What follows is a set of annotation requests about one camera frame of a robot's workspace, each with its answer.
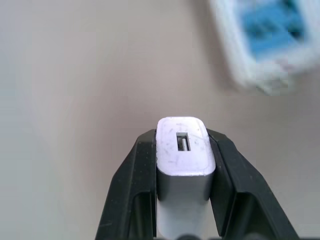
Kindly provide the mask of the white USB charger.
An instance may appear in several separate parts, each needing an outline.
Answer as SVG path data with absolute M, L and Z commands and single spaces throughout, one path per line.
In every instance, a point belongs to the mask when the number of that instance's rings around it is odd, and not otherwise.
M 204 123 L 164 117 L 156 128 L 157 229 L 166 239 L 202 234 L 215 157 Z

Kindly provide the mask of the white power strip blue sockets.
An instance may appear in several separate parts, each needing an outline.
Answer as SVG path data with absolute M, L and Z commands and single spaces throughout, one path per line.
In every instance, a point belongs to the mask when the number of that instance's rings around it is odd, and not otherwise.
M 272 96 L 320 67 L 320 0 L 208 0 L 234 83 Z

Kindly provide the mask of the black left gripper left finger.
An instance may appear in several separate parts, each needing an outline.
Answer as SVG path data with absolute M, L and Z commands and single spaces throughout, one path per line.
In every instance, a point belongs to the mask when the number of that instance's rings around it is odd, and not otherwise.
M 157 235 L 156 130 L 138 136 L 112 177 L 94 240 Z

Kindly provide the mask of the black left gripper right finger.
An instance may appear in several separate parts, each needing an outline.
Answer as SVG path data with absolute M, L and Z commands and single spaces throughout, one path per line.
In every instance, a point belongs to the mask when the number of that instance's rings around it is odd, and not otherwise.
M 224 134 L 208 130 L 216 168 L 210 202 L 222 240 L 300 240 L 261 173 Z

